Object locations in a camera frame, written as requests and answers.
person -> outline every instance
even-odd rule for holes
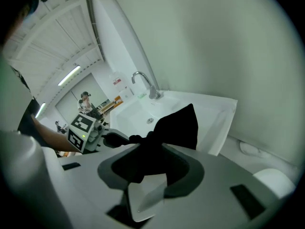
[[[97,120],[102,119],[102,116],[97,111],[96,108],[92,107],[92,104],[90,103],[89,97],[91,94],[88,92],[83,92],[81,94],[81,99],[78,101],[78,111],[83,112],[85,115],[95,118]]]
[[[59,121],[55,121],[55,125],[56,125],[57,132],[58,132],[58,133],[63,133],[63,134],[66,133],[66,131],[64,130],[64,127],[61,127],[61,126],[59,125]]]
[[[4,7],[8,3],[7,0],[1,0],[1,4]],[[38,7],[39,0],[13,0],[13,2],[9,3],[10,9],[3,9],[3,15],[1,20],[1,30],[0,30],[0,52],[1,52],[1,69],[5,68],[6,72],[9,73],[8,70],[9,65],[5,63],[2,57],[3,47],[6,42],[9,40],[11,35],[18,29],[18,27],[22,24],[25,18],[30,16],[35,12]],[[15,73],[16,77],[21,81],[23,86],[27,88],[27,95],[30,95],[30,89],[26,84],[21,73],[13,68],[11,71]],[[20,83],[18,81],[14,81],[16,84],[16,89],[21,89]],[[39,111],[39,104],[34,97],[30,101],[28,107],[25,110],[25,113],[22,116],[22,119],[18,126],[18,131],[20,131],[24,135],[32,136],[36,139],[36,141],[45,147],[50,147],[54,150],[58,151],[66,151],[66,152],[79,152],[67,139],[64,135],[56,133],[46,126],[39,123],[39,121],[34,117]],[[15,121],[14,116],[10,117],[11,122]]]

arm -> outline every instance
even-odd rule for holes
[[[66,136],[63,134],[56,133],[46,126],[39,123],[33,115],[31,115],[35,127],[42,138],[46,141],[47,144],[51,146],[52,149],[57,151],[64,152],[79,152],[69,141],[66,139]]]

ceiling light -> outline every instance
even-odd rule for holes
[[[63,78],[63,79],[61,80],[61,82],[59,82],[58,86],[61,86],[62,84],[64,84],[64,82],[65,82],[66,80],[68,80],[68,78],[69,78],[71,75],[73,75],[76,71],[78,71],[79,69],[80,69],[80,66],[77,65],[69,74],[67,74],[67,75],[65,76],[65,78]]]
[[[40,106],[40,109],[39,109],[38,113],[36,114],[35,118],[37,118],[37,117],[40,115],[40,113],[41,113],[41,111],[42,111],[42,109],[44,108],[45,105],[46,105],[46,103],[43,103],[43,104]]]

white sink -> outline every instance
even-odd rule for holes
[[[158,120],[170,115],[189,104],[193,104],[197,121],[198,136],[196,150],[218,155],[230,129],[237,100],[203,94],[160,91],[158,100],[146,96],[138,99],[133,96],[110,113],[111,128],[117,129],[127,136],[140,135],[146,137],[153,131]],[[188,120],[181,120],[181,133],[187,128]]]

faucet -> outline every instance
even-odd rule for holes
[[[143,72],[137,71],[137,72],[133,73],[132,74],[132,83],[135,84],[134,77],[138,74],[143,76],[144,79],[146,80],[146,82],[149,84],[149,89],[150,89],[149,98],[150,99],[160,98],[161,97],[160,93],[158,93],[156,88],[151,84],[151,82],[148,80],[147,76]]]

